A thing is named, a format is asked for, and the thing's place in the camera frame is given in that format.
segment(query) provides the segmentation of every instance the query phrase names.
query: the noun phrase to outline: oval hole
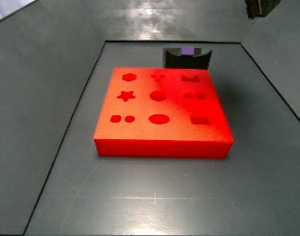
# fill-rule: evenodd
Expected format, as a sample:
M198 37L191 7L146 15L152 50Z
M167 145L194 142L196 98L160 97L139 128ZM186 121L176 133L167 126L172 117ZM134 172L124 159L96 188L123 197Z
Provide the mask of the oval hole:
M154 124L166 124L168 122L168 117L164 114L154 114L150 116L148 120Z

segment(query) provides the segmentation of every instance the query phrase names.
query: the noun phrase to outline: red shape sorter box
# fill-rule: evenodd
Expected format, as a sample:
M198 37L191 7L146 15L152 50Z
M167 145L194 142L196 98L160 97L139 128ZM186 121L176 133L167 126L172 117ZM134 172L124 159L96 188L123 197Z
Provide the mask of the red shape sorter box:
M116 68L93 142L99 156L223 159L233 138L207 71Z

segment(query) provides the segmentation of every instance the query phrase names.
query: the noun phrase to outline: black object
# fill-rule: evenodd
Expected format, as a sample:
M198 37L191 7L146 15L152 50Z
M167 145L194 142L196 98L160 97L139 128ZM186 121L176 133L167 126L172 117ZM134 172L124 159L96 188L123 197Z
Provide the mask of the black object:
M192 55L182 55L180 48L164 48L164 68L207 69L211 54L200 54L200 49L194 48Z
M266 17L281 0L245 0L249 18Z

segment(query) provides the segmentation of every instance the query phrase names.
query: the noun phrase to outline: circular hole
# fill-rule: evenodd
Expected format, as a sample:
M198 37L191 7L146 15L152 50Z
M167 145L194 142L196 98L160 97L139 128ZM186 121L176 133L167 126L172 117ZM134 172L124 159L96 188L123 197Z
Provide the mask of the circular hole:
M124 122L131 123L134 121L134 117L131 115L127 115L124 117Z
M190 92L183 93L183 97L186 99L192 99L194 98L194 96L192 96L192 94Z
M111 123L118 123L120 121L120 115L112 115L109 118Z
M196 99L198 99L198 100L203 100L203 99L204 99L204 96L203 96L202 93L196 93Z
M154 124L166 124L168 122L168 117L164 114L154 114L150 116L148 120Z
M152 91L150 94L150 98L155 101L162 101L166 99L166 93L163 91Z

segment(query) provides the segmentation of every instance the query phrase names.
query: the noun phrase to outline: gray wall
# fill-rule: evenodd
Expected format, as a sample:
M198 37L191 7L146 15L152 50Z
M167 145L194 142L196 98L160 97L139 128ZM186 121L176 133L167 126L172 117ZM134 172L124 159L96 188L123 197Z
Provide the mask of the gray wall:
M45 0L0 22L0 234L24 231L103 47L88 12Z
M242 0L93 1L103 36L115 41L241 42L255 20Z
M300 118L300 0L282 0L258 19L242 46Z

